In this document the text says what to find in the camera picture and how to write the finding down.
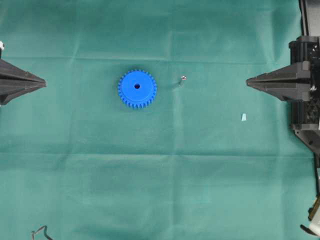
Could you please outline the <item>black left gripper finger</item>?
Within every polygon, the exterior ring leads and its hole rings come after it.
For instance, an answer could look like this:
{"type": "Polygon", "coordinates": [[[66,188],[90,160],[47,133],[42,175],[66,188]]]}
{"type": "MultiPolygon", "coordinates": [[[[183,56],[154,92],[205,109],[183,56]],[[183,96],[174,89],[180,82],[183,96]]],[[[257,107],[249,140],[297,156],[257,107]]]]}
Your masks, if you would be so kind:
{"type": "Polygon", "coordinates": [[[24,71],[11,63],[0,60],[0,78],[2,80],[26,81],[46,86],[46,81],[28,71],[24,71]]]}
{"type": "Polygon", "coordinates": [[[1,80],[0,81],[0,104],[6,105],[11,100],[24,94],[31,93],[46,87],[46,82],[29,80],[1,80]]]}

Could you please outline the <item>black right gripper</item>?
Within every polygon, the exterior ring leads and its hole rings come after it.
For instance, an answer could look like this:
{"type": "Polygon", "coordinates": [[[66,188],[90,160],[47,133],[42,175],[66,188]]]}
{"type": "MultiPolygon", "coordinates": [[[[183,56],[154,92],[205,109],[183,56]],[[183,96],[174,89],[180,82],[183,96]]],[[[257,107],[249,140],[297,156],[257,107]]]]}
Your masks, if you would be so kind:
{"type": "Polygon", "coordinates": [[[301,35],[289,43],[291,65],[246,80],[248,87],[292,104],[294,124],[319,124],[320,38],[301,35]],[[307,80],[307,83],[285,81],[307,80]]]}

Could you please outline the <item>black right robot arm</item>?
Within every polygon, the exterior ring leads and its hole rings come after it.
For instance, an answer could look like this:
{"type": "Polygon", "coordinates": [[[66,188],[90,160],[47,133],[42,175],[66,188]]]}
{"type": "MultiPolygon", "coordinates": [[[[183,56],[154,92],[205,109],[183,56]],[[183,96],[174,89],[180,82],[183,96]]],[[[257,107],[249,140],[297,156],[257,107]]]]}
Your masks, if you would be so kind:
{"type": "Polygon", "coordinates": [[[299,1],[302,35],[289,43],[290,65],[246,80],[246,85],[292,104],[292,124],[320,129],[320,2],[299,1]]]}

